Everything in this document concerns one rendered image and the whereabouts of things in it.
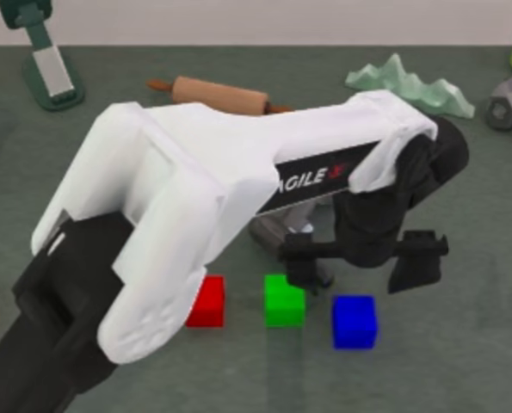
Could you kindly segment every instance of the blue cube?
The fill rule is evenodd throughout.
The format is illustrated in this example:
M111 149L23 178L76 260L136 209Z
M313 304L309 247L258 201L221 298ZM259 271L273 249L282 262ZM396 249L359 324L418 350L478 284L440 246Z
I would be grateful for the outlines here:
M336 349L370 349L378 336L374 298L337 296L332 306L332 328Z

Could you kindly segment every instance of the black label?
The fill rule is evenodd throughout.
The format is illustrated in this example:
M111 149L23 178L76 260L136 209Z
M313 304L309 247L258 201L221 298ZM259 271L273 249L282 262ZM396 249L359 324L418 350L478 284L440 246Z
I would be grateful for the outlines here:
M377 144L279 163L276 165L281 176L279 190L258 215L348 189L349 175Z

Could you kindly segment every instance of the white wall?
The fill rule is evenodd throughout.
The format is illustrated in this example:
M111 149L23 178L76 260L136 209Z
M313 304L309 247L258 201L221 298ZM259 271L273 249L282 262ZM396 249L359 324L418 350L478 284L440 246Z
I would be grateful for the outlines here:
M512 0L53 0L60 45L512 45ZM26 44L0 18L0 45Z

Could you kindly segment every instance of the gray table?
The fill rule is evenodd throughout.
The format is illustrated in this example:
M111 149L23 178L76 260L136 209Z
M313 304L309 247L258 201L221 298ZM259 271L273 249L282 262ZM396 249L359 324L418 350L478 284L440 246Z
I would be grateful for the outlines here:
M10 288L30 259L29 241L44 207L95 117L112 102L169 103L144 87L179 74L268 91L296 108L346 100L348 71L400 52L426 82L459 85L479 105L456 120L472 151L470 167L427 200L407 228L448 234L444 281L390 297L391 266L330 265L329 294L309 300L303 330L266 330L262 281L281 267L243 234L211 266L227 279L226 327L182 330L157 354L123 367L71 413L512 413L512 133L481 121L483 102L509 74L509 49L367 47L74 48L83 106L40 110L19 70L23 48L0 48L0 337L16 316ZM330 236L326 207L315 217ZM367 353L330 342L333 293L369 293L380 339Z

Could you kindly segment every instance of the rolling pin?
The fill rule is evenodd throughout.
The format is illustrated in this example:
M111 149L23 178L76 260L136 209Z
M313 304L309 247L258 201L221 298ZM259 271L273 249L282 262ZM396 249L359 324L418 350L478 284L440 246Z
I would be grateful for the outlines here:
M174 103L201 102L210 108L229 114L259 116L292 110L286 106L272 105L269 103L268 94L263 92L184 76L177 77L173 83L151 80L147 82L147 86L154 90L171 93Z

